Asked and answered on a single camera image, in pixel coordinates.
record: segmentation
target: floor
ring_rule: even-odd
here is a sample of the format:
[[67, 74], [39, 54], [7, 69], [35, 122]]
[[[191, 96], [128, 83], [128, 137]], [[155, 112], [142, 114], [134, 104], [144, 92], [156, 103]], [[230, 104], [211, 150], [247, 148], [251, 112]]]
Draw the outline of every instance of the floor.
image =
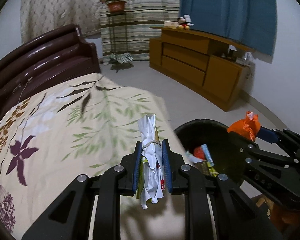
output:
[[[121, 86], [148, 90], [162, 97], [170, 115], [172, 129], [194, 119], [213, 119], [230, 126], [233, 122], [244, 118], [246, 111], [257, 113], [262, 126], [269, 129], [276, 128], [264, 115], [242, 99], [239, 99], [230, 111], [224, 112], [184, 85], [150, 68], [148, 61], [136, 61], [133, 62], [133, 65], [132, 68], [122, 69], [118, 72], [111, 70], [109, 64], [101, 64], [100, 68], [104, 76]], [[256, 143], [263, 150], [286, 155], [277, 145], [269, 144], [258, 138]], [[241, 188], [249, 197], [260, 194], [247, 182], [244, 182]]]

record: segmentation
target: wooden cabinet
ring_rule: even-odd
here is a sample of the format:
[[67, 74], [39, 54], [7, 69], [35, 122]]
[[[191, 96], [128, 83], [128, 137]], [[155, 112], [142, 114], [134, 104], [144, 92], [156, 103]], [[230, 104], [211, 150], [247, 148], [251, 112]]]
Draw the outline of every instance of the wooden cabinet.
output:
[[247, 67], [218, 57], [229, 44], [253, 51], [241, 44], [210, 33], [164, 27], [160, 39], [150, 39], [150, 67], [173, 78], [228, 111], [239, 92]]

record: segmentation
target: silver bolt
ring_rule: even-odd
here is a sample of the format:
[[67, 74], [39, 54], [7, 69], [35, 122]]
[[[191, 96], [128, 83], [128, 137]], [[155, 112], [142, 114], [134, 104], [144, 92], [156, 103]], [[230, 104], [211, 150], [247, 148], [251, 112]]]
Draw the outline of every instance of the silver bolt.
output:
[[114, 170], [117, 172], [123, 171], [124, 167], [122, 165], [117, 165], [114, 167]]
[[79, 175], [79, 176], [77, 177], [77, 180], [78, 180], [79, 182], [84, 182], [86, 179], [87, 179], [87, 176], [84, 175], [84, 174], [81, 174], [81, 175]]
[[189, 171], [190, 170], [190, 165], [188, 165], [188, 164], [183, 164], [183, 165], [181, 165], [181, 169], [183, 170], [183, 171]]
[[221, 174], [219, 174], [218, 175], [218, 178], [220, 179], [220, 180], [227, 180], [228, 179], [228, 176], [226, 175], [226, 174], [223, 174], [223, 173], [221, 173]]

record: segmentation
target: orange plastic bag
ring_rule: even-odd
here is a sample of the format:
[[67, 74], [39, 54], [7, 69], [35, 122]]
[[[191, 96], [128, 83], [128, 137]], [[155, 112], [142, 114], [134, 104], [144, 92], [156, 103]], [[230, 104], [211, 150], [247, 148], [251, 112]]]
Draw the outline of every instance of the orange plastic bag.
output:
[[258, 115], [248, 111], [246, 112], [246, 118], [233, 123], [227, 129], [227, 132], [236, 132], [254, 142], [260, 127], [261, 125], [258, 121]]

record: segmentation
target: black trash bin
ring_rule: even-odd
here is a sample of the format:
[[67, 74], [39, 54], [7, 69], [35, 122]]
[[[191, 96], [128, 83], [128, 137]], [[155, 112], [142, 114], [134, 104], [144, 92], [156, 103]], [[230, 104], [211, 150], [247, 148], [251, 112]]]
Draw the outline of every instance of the black trash bin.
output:
[[227, 126], [215, 120], [203, 119], [187, 122], [174, 130], [181, 144], [190, 153], [202, 144], [206, 144], [219, 173], [229, 176], [241, 185], [246, 154], [240, 148], [248, 144], [257, 144], [234, 132], [228, 133]]

